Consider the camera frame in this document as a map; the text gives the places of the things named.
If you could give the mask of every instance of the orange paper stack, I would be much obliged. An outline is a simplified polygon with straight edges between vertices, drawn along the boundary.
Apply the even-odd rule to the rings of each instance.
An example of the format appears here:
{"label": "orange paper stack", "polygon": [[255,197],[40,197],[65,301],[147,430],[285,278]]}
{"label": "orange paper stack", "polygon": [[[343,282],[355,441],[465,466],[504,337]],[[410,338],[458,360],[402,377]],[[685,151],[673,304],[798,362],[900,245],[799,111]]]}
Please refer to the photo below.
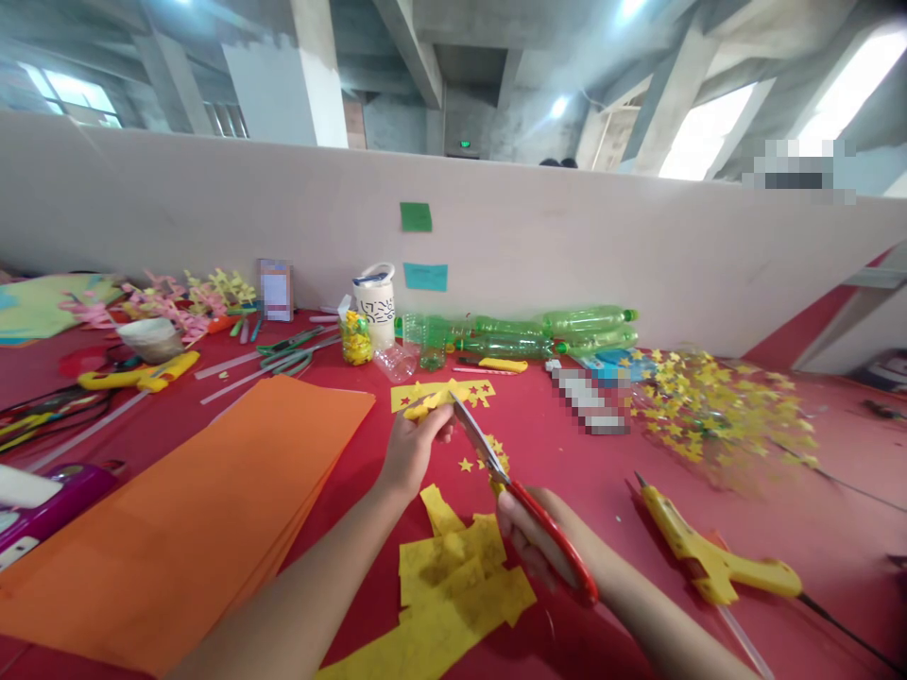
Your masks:
{"label": "orange paper stack", "polygon": [[166,674],[277,574],[374,401],[260,381],[0,574],[0,633]]}

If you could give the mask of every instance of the green paper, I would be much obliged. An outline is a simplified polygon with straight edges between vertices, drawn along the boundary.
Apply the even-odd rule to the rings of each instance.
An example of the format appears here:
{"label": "green paper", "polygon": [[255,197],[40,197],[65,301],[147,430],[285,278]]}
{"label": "green paper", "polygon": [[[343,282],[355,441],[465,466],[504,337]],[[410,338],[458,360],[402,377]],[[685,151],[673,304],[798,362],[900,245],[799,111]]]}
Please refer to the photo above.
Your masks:
{"label": "green paper", "polygon": [[407,288],[447,292],[446,264],[403,263],[403,274],[406,276]]}
{"label": "green paper", "polygon": [[432,209],[428,203],[401,203],[400,217],[403,231],[432,230]]}

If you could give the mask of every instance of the red tablecloth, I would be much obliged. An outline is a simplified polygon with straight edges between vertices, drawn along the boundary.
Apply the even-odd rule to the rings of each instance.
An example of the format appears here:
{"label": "red tablecloth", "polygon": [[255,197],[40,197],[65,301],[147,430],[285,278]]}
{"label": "red tablecloth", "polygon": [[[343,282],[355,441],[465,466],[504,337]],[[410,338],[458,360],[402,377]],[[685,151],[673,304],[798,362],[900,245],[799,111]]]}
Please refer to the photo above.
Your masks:
{"label": "red tablecloth", "polygon": [[[271,344],[307,327],[268,323],[259,343]],[[105,344],[102,331],[69,331],[22,349],[0,349],[0,406],[39,395],[68,381],[57,373],[57,360],[82,347]],[[206,338],[195,371],[246,353],[225,333]],[[229,371],[226,381],[197,381],[187,375],[161,394],[145,399],[103,433],[70,452],[67,460],[128,461],[135,475],[205,427],[233,403],[240,388],[207,406],[199,400],[256,370],[254,362]],[[420,372],[421,382],[481,379],[488,376]],[[302,555],[372,484],[390,431],[390,382],[376,366],[350,367],[338,346],[316,354],[302,376],[326,387],[372,392],[378,398],[340,458],[288,561]],[[515,475],[528,485],[552,488],[590,527],[637,569],[686,609],[726,645],[739,650],[717,613],[704,604],[668,552],[658,530],[636,499],[634,470],[671,498],[685,519],[705,533],[720,530],[736,553],[776,557],[800,575],[808,593],[845,625],[886,654],[903,654],[907,632],[905,606],[887,553],[907,553],[904,516],[890,508],[829,483],[818,474],[791,467],[780,480],[764,484],[752,498],[717,491],[653,447],[638,433],[593,436],[580,432],[564,403],[553,395],[551,379],[540,366],[513,377],[490,377],[497,395],[487,409],[475,411],[480,425],[504,443]],[[812,423],[823,465],[856,485],[893,502],[907,504],[905,426],[878,420],[859,407],[870,393],[828,379],[795,376]],[[118,399],[127,399],[120,395]],[[23,467],[59,442],[15,452],[5,460]],[[299,432],[305,446],[305,431]],[[259,455],[251,450],[249,455]],[[471,456],[462,431],[448,446],[436,445],[425,484],[435,483],[463,517],[491,512],[494,500],[483,474],[460,471],[457,461]],[[390,630],[397,623],[398,545],[431,535],[420,501],[413,502],[390,535],[368,573],[329,651],[334,662]],[[539,604],[515,629],[502,626],[469,652],[448,674],[476,677],[620,677],[648,676],[635,645],[608,612],[582,612],[565,595],[536,585]],[[777,678],[821,677],[827,680],[884,676],[883,666],[797,602],[783,601],[740,587],[732,612]],[[85,659],[0,638],[3,680],[75,680],[127,678],[135,673],[103,667]]]}

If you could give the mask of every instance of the pink device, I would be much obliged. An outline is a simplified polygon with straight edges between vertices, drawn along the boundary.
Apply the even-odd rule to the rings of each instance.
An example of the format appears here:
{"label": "pink device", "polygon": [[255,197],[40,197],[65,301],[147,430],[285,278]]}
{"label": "pink device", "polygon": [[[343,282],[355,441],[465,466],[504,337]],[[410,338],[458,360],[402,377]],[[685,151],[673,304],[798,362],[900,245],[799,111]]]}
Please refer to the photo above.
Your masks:
{"label": "pink device", "polygon": [[116,477],[104,468],[82,464],[56,466],[43,477],[62,485],[48,501],[28,509],[0,506],[0,571],[62,529],[116,484]]}

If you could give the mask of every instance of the ceiling light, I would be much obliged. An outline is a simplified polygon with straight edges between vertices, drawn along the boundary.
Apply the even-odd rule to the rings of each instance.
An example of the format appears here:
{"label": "ceiling light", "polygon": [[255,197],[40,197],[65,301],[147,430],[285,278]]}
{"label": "ceiling light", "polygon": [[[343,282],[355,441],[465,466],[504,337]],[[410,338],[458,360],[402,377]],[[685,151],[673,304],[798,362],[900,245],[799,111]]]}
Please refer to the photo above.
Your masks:
{"label": "ceiling light", "polygon": [[560,118],[567,110],[568,101],[567,97],[560,97],[551,108],[551,117]]}
{"label": "ceiling light", "polygon": [[621,3],[621,13],[618,18],[621,22],[628,22],[639,14],[643,5],[645,5],[645,0],[624,0]]}

